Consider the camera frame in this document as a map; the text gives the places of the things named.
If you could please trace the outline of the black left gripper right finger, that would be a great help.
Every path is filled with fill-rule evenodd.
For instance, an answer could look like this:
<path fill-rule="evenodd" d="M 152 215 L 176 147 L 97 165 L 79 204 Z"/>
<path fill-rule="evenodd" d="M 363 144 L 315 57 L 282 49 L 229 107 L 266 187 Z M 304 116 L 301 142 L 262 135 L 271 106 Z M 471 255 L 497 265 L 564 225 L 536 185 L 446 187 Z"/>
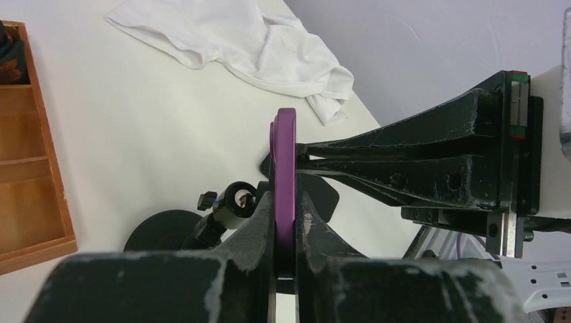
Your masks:
<path fill-rule="evenodd" d="M 298 195 L 299 322 L 528 322 L 512 283 L 488 260 L 372 259 Z"/>

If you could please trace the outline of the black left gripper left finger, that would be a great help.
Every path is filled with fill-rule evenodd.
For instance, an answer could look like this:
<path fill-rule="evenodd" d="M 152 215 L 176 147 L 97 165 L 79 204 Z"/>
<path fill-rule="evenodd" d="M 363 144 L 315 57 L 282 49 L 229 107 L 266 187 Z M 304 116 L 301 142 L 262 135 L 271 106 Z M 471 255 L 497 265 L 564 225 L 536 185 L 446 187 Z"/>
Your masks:
<path fill-rule="evenodd" d="M 75 254 L 27 322 L 274 322 L 274 197 L 212 250 Z"/>

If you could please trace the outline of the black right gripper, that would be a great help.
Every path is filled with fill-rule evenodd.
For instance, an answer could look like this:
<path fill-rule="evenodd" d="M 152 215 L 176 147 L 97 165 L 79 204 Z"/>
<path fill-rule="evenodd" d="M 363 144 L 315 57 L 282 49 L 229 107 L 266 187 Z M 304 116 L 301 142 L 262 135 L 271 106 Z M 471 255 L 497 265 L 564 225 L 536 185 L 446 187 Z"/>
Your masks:
<path fill-rule="evenodd" d="M 539 210 L 543 100 L 530 95 L 525 72 L 492 79 L 503 83 L 350 138 L 298 144 L 299 160 L 322 158 L 298 171 L 381 188 L 403 206 L 441 207 L 404 208 L 401 216 L 485 238 L 488 253 L 520 258 L 534 238 L 525 222 Z"/>

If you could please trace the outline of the black round base phone stand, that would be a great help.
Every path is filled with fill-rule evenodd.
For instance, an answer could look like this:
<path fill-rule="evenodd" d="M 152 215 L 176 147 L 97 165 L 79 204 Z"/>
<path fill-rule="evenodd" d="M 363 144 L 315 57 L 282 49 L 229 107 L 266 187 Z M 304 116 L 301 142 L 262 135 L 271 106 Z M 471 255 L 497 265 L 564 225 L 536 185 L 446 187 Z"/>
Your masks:
<path fill-rule="evenodd" d="M 339 202 L 339 193 L 315 175 L 301 174 L 298 183 L 310 197 L 320 219 L 328 223 Z M 248 182 L 233 182 L 221 194 L 207 191 L 197 203 L 198 210 L 212 210 L 204 217 L 176 209 L 156 213 L 136 227 L 123 251 L 214 249 L 220 245 L 223 233 L 241 228 L 254 215 L 270 184 L 262 181 L 254 188 Z"/>

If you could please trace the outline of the purple edged black phone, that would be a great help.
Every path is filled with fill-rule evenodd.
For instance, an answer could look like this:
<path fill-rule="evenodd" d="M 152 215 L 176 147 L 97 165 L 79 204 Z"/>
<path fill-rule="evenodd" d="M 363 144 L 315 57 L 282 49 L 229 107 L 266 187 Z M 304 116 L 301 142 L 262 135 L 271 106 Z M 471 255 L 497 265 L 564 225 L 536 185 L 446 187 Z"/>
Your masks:
<path fill-rule="evenodd" d="M 291 278 L 295 271 L 295 221 L 297 198 L 296 110 L 280 108 L 270 128 L 273 162 L 276 271 Z"/>

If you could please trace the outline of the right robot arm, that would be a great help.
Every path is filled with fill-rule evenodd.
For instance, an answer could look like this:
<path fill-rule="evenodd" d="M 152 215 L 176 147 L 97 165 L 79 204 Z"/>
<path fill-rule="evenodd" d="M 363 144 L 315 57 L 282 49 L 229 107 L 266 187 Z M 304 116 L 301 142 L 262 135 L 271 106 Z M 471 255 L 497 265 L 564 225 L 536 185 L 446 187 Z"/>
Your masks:
<path fill-rule="evenodd" d="M 570 262 L 525 262 L 535 234 L 570 232 L 570 82 L 499 71 L 415 116 L 301 144 L 298 171 L 334 179 L 404 219 L 485 238 L 526 312 L 570 305 Z"/>

